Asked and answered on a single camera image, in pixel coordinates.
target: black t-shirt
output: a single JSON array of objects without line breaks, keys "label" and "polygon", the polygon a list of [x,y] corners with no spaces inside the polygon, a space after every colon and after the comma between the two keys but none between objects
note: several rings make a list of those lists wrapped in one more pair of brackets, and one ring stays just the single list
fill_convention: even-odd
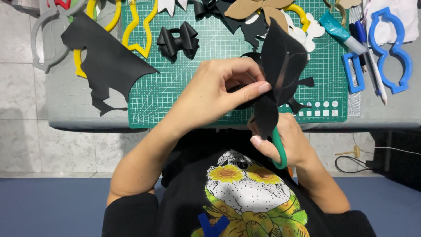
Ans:
[{"label": "black t-shirt", "polygon": [[105,210],[103,237],[368,237],[360,211],[324,214],[248,131],[211,129],[180,140],[163,170],[164,197],[122,197]]}]

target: cutting mat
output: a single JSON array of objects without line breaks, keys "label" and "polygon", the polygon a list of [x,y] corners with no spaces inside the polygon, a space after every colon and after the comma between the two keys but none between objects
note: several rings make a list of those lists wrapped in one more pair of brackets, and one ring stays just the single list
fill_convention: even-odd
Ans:
[{"label": "cutting mat", "polygon": [[[322,0],[297,0],[295,3],[306,12],[319,19],[327,10]],[[143,29],[143,19],[153,8],[152,1],[137,2],[136,8],[140,16],[140,24],[133,30],[129,44],[146,44],[146,34]],[[299,25],[298,15],[292,11],[287,12]],[[340,19],[339,12],[335,17]],[[121,20],[123,29],[132,21],[129,1],[122,7]],[[187,21],[198,32],[200,40],[196,56],[193,60],[179,51],[177,60],[170,62],[160,55],[156,39],[161,27],[167,29],[179,28]],[[176,6],[173,18],[166,12],[157,14],[149,24],[152,32],[152,48],[148,59],[150,65],[158,69],[160,74],[151,74],[141,77],[132,87],[129,96],[128,114],[130,128],[150,128],[155,126],[168,112],[184,87],[194,75],[201,61],[210,59],[225,59],[238,57],[252,51],[251,44],[244,41],[241,29],[233,35],[224,22],[215,16],[207,15],[202,19],[195,18],[193,5],[189,4],[187,12]],[[347,53],[342,45],[337,43],[330,35],[325,33],[322,37],[314,39],[316,49],[310,54],[311,60],[306,66],[300,79],[313,76],[315,87],[299,86],[295,93],[298,102],[313,105],[305,108],[296,115],[298,122],[340,122],[346,120],[347,114],[347,81],[341,56]],[[288,105],[279,107],[280,112],[290,112]],[[245,124],[252,114],[252,109],[234,110],[219,119],[217,125]]]}]

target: teal glue tube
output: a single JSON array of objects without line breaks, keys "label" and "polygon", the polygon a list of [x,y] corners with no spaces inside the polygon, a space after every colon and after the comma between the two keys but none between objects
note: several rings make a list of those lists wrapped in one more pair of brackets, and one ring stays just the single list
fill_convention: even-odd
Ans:
[{"label": "teal glue tube", "polygon": [[332,16],[329,10],[323,14],[319,22],[330,35],[333,35],[335,38],[343,42],[357,55],[361,55],[367,51],[366,47],[360,44],[354,37],[349,34],[345,28],[341,26],[341,24]]}]

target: hand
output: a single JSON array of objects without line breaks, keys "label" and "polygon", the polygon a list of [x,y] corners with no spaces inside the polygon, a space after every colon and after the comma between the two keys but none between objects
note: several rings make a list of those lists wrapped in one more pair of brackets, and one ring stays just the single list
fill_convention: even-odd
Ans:
[{"label": "hand", "polygon": [[[244,88],[228,93],[238,85]],[[232,58],[202,62],[189,84],[165,116],[182,135],[215,122],[237,106],[268,92],[259,65],[251,58]]]},{"label": "hand", "polygon": [[[277,163],[281,163],[281,158],[275,145],[268,140],[262,140],[257,135],[256,124],[249,123],[248,127],[253,132],[253,136],[250,139],[253,146],[265,156],[270,157]],[[302,167],[308,160],[314,157],[317,158],[314,149],[310,146],[309,141],[292,114],[279,113],[277,128],[287,155],[287,166]]]}]

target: green scissors handle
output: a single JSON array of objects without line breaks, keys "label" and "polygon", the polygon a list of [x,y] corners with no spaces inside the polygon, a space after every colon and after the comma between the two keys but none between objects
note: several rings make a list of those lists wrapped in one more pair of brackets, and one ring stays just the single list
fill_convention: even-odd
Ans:
[{"label": "green scissors handle", "polygon": [[281,157],[281,164],[274,160],[272,160],[272,162],[276,168],[282,170],[287,167],[287,154],[285,153],[284,145],[282,145],[281,137],[279,136],[277,127],[275,127],[275,129],[272,131],[272,143],[275,145],[279,152],[279,156]]}]

